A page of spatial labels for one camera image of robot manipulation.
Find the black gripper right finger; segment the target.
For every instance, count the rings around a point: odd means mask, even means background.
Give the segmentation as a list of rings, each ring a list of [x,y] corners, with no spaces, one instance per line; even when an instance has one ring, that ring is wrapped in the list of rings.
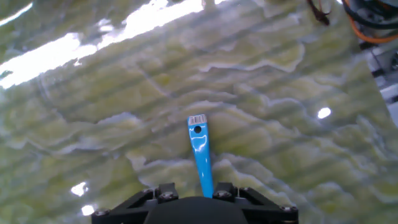
[[[233,215],[242,215],[246,223],[298,224],[296,206],[278,205],[251,187],[237,187],[230,182],[219,182],[213,199],[225,202]]]

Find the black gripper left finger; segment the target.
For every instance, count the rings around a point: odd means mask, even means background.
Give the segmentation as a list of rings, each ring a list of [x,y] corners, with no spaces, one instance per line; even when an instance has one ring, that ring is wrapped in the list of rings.
[[[174,183],[144,189],[113,209],[99,208],[91,215],[91,224],[144,223],[156,206],[178,200]]]

